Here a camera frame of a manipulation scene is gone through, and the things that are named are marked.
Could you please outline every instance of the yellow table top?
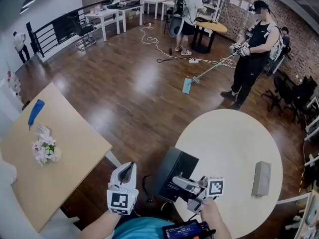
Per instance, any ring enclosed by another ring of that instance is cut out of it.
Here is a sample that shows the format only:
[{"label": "yellow table top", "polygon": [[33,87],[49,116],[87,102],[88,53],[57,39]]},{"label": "yellow table top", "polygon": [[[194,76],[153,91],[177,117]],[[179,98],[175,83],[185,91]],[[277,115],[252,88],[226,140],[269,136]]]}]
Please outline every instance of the yellow table top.
[{"label": "yellow table top", "polygon": [[204,28],[207,28],[209,30],[215,31],[215,32],[219,32],[219,33],[226,33],[228,31],[227,27],[224,26],[221,23],[210,23],[210,22],[196,22],[197,26],[201,26]]},{"label": "yellow table top", "polygon": [[[28,119],[35,102],[44,107],[29,131]],[[32,153],[36,124],[51,130],[62,156],[41,167]],[[69,104],[57,87],[49,84],[21,113],[0,143],[3,160],[14,165],[13,191],[25,215],[39,232],[112,146]]]}]

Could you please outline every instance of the black pants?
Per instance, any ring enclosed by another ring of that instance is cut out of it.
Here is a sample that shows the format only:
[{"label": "black pants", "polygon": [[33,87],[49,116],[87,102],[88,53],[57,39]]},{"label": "black pants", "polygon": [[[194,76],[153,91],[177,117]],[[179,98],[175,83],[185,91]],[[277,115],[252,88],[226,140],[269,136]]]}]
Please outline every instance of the black pants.
[{"label": "black pants", "polygon": [[28,52],[28,48],[26,47],[26,45],[24,45],[23,48],[19,51],[19,57],[20,57],[20,59],[22,60],[22,62],[24,64],[25,63],[25,59],[24,59],[24,56],[22,54],[22,51],[25,52],[26,60],[30,59],[30,55],[29,55],[29,52]]},{"label": "black pants", "polygon": [[245,102],[251,87],[263,71],[267,59],[267,57],[241,57],[238,60],[235,69],[234,84],[231,86],[233,92],[237,93],[240,91],[236,101],[238,104],[242,105]]}]

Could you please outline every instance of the mop head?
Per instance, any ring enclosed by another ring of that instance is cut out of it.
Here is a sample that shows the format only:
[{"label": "mop head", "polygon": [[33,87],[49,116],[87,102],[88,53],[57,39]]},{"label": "mop head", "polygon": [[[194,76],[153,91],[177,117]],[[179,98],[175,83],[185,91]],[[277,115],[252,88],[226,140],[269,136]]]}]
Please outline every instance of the mop head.
[{"label": "mop head", "polygon": [[184,86],[183,86],[183,93],[189,94],[191,85],[191,79],[185,78]]}]

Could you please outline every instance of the black box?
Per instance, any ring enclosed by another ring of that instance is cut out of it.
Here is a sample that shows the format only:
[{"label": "black box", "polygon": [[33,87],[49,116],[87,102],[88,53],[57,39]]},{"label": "black box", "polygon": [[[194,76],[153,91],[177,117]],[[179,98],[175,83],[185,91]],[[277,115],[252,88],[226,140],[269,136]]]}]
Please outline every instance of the black box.
[{"label": "black box", "polygon": [[175,202],[180,195],[180,188],[172,182],[173,177],[181,175],[189,179],[198,161],[198,158],[170,147],[153,180],[152,194]]}]

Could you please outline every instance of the small white speaker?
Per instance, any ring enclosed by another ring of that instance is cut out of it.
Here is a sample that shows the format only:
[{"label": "small white speaker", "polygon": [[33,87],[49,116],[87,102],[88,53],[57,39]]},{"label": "small white speaker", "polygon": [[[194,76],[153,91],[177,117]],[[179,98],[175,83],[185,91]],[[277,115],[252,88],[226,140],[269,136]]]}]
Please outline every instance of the small white speaker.
[{"label": "small white speaker", "polygon": [[184,19],[180,16],[173,16],[169,25],[168,34],[170,37],[177,37],[184,25]]},{"label": "small white speaker", "polygon": [[268,196],[271,175],[271,164],[260,161],[256,163],[252,196]]}]

